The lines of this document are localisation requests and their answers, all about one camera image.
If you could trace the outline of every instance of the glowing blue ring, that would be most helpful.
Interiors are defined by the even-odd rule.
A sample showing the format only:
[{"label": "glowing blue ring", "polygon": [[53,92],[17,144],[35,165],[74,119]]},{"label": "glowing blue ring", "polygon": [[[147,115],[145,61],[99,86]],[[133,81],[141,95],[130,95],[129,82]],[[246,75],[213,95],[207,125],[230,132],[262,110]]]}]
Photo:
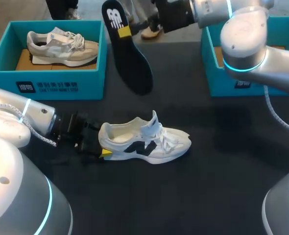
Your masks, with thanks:
[{"label": "glowing blue ring", "polygon": [[38,228],[38,230],[35,232],[34,235],[38,235],[41,232],[41,230],[43,229],[43,227],[45,226],[45,224],[46,224],[46,222],[48,220],[48,215],[50,214],[51,207],[52,207],[52,188],[51,188],[50,182],[48,181],[46,176],[45,176],[45,178],[46,178],[46,180],[48,182],[48,188],[49,188],[49,191],[50,191],[50,199],[48,201],[48,210],[47,210],[45,218],[43,219],[42,223],[40,224],[40,227]]},{"label": "glowing blue ring", "polygon": [[249,72],[249,71],[252,71],[252,70],[256,69],[257,67],[259,67],[259,66],[262,64],[263,61],[264,61],[264,59],[263,59],[258,65],[256,65],[255,67],[252,67],[252,68],[250,68],[250,69],[239,70],[239,69],[236,69],[236,68],[233,68],[233,67],[229,66],[229,65],[226,63],[226,61],[223,59],[224,65],[225,65],[228,69],[230,69],[230,70],[232,70],[232,71],[235,71],[235,72]]},{"label": "glowing blue ring", "polygon": [[231,18],[232,15],[233,15],[233,10],[232,10],[231,0],[226,0],[226,1],[227,1],[227,7],[228,7],[229,18]]},{"label": "glowing blue ring", "polygon": [[27,112],[27,109],[28,109],[28,106],[29,106],[29,104],[30,104],[30,101],[31,101],[31,99],[28,99],[27,102],[26,102],[26,105],[25,105],[24,110],[23,110],[23,112],[22,112],[23,116],[25,116],[25,114],[26,114],[26,112]]}]

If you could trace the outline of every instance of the box logo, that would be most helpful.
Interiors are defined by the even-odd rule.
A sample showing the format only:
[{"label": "box logo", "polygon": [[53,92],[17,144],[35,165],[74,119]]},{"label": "box logo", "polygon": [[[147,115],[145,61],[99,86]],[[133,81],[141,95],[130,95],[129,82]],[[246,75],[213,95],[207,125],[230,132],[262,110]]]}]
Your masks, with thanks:
[{"label": "box logo", "polygon": [[32,82],[16,82],[16,85],[21,93],[36,93]]},{"label": "box logo", "polygon": [[106,13],[109,20],[111,21],[112,28],[123,28],[120,13],[117,9],[107,9]]},{"label": "box logo", "polygon": [[251,82],[237,81],[235,84],[235,89],[243,89],[243,88],[250,88],[250,87],[251,87]]}]

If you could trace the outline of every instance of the black insole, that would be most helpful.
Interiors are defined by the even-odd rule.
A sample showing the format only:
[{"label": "black insole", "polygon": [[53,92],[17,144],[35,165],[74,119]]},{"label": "black insole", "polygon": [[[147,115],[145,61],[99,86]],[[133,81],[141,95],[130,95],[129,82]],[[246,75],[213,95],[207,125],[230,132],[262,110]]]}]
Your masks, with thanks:
[{"label": "black insole", "polygon": [[107,0],[102,5],[102,15],[120,77],[134,93],[150,93],[153,88],[153,75],[149,62],[135,46],[132,36],[120,37],[118,32],[119,28],[128,26],[122,5],[116,0]]}]

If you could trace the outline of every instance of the person's foot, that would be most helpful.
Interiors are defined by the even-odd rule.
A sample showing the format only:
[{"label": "person's foot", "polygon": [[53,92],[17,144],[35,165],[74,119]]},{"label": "person's foot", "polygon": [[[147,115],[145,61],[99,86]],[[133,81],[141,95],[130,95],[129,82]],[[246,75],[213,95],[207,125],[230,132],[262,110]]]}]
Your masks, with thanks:
[{"label": "person's foot", "polygon": [[67,14],[69,20],[81,20],[77,9],[69,8]]},{"label": "person's foot", "polygon": [[152,31],[150,27],[146,28],[144,31],[141,33],[141,37],[143,39],[152,39],[156,38],[158,34],[161,32],[162,28],[158,25],[156,27],[156,30]]}]

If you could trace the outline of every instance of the teal box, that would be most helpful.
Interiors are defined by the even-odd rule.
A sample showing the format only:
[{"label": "teal box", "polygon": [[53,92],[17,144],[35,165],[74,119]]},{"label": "teal box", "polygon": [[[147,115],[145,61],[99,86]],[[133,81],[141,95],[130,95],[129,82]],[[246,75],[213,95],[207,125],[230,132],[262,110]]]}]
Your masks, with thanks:
[{"label": "teal box", "polygon": [[[27,33],[48,33],[55,27],[80,33],[86,40],[99,43],[96,69],[15,71],[22,50],[27,48]],[[103,98],[106,54],[101,21],[10,22],[0,41],[0,88],[34,100],[100,100]],[[27,87],[28,91],[21,93],[19,85]]]},{"label": "teal box", "polygon": [[[224,24],[213,25],[202,31],[201,53],[211,96],[263,95],[263,85],[238,82],[226,73],[224,67],[219,67],[214,47],[220,46],[220,32]],[[267,45],[282,46],[289,50],[289,17],[269,17]],[[287,95],[272,87],[269,87],[269,93],[271,95]]]}]

